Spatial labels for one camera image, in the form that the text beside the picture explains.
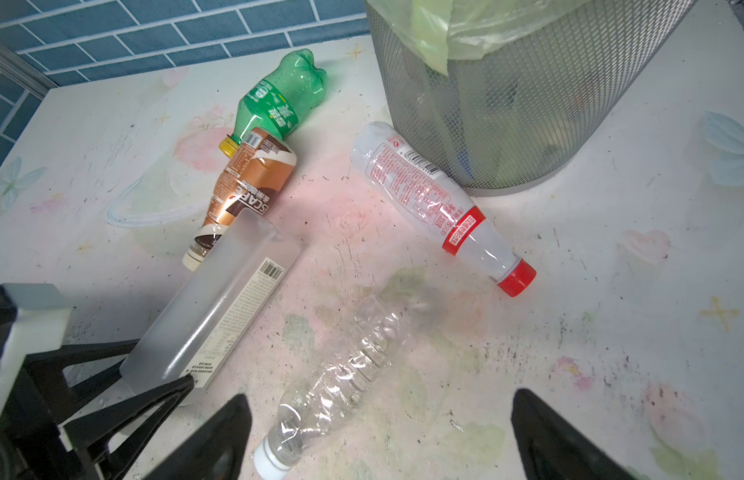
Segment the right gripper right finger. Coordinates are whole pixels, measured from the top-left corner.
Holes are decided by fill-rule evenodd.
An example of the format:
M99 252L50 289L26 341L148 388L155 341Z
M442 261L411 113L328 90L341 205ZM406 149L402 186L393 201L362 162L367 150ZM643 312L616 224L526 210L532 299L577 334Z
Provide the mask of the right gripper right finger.
M511 423L522 466L530 480L634 479L529 389L515 392Z

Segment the frosted clear bottle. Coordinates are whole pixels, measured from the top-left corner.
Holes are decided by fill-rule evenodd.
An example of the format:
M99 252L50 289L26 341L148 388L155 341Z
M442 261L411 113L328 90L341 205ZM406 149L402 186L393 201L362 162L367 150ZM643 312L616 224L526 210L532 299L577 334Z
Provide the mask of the frosted clear bottle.
M193 398L216 378L301 253L298 241L241 213L120 367L135 394L190 375Z

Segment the brown coffee bottle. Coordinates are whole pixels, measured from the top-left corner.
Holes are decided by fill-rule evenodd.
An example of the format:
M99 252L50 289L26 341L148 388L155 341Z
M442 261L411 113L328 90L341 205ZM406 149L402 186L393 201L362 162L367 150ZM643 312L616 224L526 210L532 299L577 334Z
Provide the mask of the brown coffee bottle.
M296 154L272 133L260 127L247 133L216 182L204 222L183 265L196 270L241 212L265 215L296 164Z

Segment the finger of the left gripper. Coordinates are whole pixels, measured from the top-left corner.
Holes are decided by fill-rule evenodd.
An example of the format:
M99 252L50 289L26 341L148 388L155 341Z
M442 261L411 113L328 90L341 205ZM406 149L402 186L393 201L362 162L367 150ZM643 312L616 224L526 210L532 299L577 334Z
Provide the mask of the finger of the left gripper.
M73 420L73 479L123 479L160 426L192 392L193 377L173 382Z
M64 345L55 351L27 356L23 368L37 392L41 394L41 400L51 418L56 423L62 423L121 378L122 362L75 385L68 383L64 370L70 366L127 355L138 342L138 339L134 339L111 343Z

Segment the green Sprite bottle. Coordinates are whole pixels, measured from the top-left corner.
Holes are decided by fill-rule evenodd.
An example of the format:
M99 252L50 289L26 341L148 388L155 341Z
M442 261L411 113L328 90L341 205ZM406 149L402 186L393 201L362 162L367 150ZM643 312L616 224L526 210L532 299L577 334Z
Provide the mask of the green Sprite bottle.
M273 72L241 98L233 132L221 141L220 150L233 157L255 128L279 140L286 139L324 102L328 86L328 73L315 65L312 50L288 53Z

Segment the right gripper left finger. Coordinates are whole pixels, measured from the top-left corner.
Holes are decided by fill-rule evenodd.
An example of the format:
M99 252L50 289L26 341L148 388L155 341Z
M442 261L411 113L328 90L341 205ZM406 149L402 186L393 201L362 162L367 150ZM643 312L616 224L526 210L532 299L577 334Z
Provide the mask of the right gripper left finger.
M246 395L235 395L147 479L237 479L252 423Z

